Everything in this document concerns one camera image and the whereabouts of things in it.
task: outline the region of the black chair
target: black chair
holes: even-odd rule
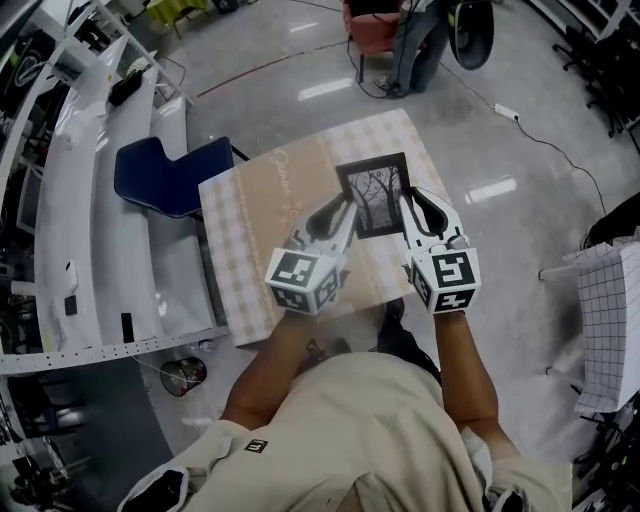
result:
[[[9,393],[27,438],[70,434],[84,425],[82,422],[69,422],[65,426],[60,426],[66,414],[65,411],[82,407],[84,402],[75,400],[65,404],[53,404],[45,388],[66,384],[68,381],[40,381],[40,377],[45,373],[47,372],[7,379]]]
[[[227,137],[175,161],[167,157],[160,139],[142,139],[118,151],[114,188],[126,201],[168,217],[201,219],[198,185],[233,168],[233,153],[249,160]]]

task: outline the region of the power strip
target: power strip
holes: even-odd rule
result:
[[[510,108],[500,105],[500,103],[496,103],[493,106],[493,109],[496,111],[496,114],[500,114],[502,117],[506,117],[510,121],[517,122],[521,119],[520,114]]]

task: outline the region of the beige t-shirt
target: beige t-shirt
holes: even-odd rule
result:
[[[513,485],[539,512],[570,510],[570,467],[558,479],[535,460],[509,459],[484,485],[435,379],[375,353],[301,376],[265,427],[214,423],[159,471],[170,467],[191,474],[187,512],[335,512],[354,493],[365,512],[480,512],[488,486]]]

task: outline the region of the chair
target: chair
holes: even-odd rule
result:
[[[349,38],[360,52],[360,69],[358,82],[364,81],[364,59],[367,55],[390,52],[393,48],[393,36],[400,22],[400,6],[398,12],[387,14],[364,14],[352,17],[349,0],[342,0],[344,26]]]
[[[168,217],[201,220],[198,185],[233,168],[232,153],[249,160],[227,137],[175,161],[167,157],[160,139],[142,139],[118,151],[114,189],[124,200]]]
[[[35,438],[56,434],[70,434],[84,423],[75,422],[61,426],[68,409],[84,406],[84,402],[76,400],[66,404],[53,404],[45,391],[46,386],[66,384],[68,381],[41,382],[39,373],[29,377],[9,377],[7,384],[16,409],[16,414],[27,438]]]

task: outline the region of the grid paper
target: grid paper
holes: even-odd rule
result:
[[[618,411],[640,389],[640,243],[633,239],[565,256],[580,271],[585,386],[577,412]]]
[[[334,165],[404,152],[411,184],[448,200],[440,176],[404,110],[392,110],[353,121],[319,135],[324,139]],[[233,342],[240,346],[265,339],[271,334],[281,312],[273,311],[269,306],[269,291],[263,282],[266,269],[256,268],[256,259],[252,255],[252,234],[243,222],[237,168],[201,183],[200,200],[211,259]],[[371,238],[360,243],[370,260],[369,268],[374,269],[370,277],[377,290],[378,304],[414,292],[402,268],[407,246],[401,234]]]

